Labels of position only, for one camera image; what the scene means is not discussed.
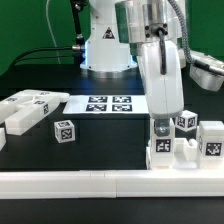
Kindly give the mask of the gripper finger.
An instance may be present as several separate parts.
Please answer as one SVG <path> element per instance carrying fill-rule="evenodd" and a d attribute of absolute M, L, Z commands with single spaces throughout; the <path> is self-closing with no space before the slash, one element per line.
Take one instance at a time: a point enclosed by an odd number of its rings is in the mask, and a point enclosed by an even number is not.
<path fill-rule="evenodd" d="M 154 130 L 156 135 L 169 135 L 170 134 L 170 120 L 156 119 L 154 122 Z"/>

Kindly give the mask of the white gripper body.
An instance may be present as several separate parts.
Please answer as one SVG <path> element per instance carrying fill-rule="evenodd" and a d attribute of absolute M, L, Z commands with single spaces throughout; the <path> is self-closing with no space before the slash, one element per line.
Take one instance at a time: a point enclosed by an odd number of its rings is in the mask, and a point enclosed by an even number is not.
<path fill-rule="evenodd" d="M 165 42 L 166 68 L 161 73 L 161 50 L 159 42 L 144 43 L 137 57 L 144 93 L 150 117 L 153 119 L 174 118 L 184 108 L 181 66 L 177 46 Z"/>

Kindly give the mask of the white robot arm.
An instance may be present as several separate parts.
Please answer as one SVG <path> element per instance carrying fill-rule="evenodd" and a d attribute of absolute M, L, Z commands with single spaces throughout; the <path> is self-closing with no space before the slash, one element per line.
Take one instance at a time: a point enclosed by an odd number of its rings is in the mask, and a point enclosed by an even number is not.
<path fill-rule="evenodd" d="M 185 0 L 70 0 L 83 71 L 115 78 L 137 67 L 153 132 L 167 136 L 183 110 L 177 39 Z"/>

